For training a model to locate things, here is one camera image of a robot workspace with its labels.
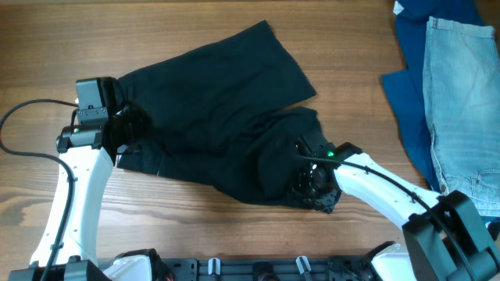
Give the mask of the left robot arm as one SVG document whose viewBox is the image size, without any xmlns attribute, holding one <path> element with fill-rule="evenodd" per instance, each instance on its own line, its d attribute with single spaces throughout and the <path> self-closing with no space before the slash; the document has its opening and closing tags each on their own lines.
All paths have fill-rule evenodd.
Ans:
<svg viewBox="0 0 500 281">
<path fill-rule="evenodd" d="M 80 101 L 70 125 L 47 158 L 60 166 L 44 235 L 27 269 L 11 280 L 154 280 L 165 265 L 154 250 L 120 254 L 105 270 L 98 267 L 97 228 L 102 198 L 116 155 L 147 128 L 147 113 L 132 101 Z"/>
</svg>

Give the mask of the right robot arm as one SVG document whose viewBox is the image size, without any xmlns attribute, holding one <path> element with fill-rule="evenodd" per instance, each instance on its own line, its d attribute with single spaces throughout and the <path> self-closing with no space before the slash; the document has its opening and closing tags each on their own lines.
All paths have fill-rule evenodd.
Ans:
<svg viewBox="0 0 500 281">
<path fill-rule="evenodd" d="M 291 190 L 318 211 L 332 210 L 345 193 L 397 226 L 404 242 L 387 242 L 353 269 L 362 280 L 490 280 L 499 274 L 499 250 L 472 201 L 418 187 L 378 165 L 350 143 L 296 147 L 303 166 Z"/>
</svg>

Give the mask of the black shorts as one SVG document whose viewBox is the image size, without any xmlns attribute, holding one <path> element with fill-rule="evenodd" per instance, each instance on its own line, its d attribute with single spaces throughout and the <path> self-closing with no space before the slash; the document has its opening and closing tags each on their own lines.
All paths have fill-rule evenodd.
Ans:
<svg viewBox="0 0 500 281">
<path fill-rule="evenodd" d="M 202 183 L 254 205 L 300 208 L 297 139 L 320 129 L 315 89 L 261 21 L 232 37 L 128 73 L 118 95 L 150 127 L 118 166 Z"/>
</svg>

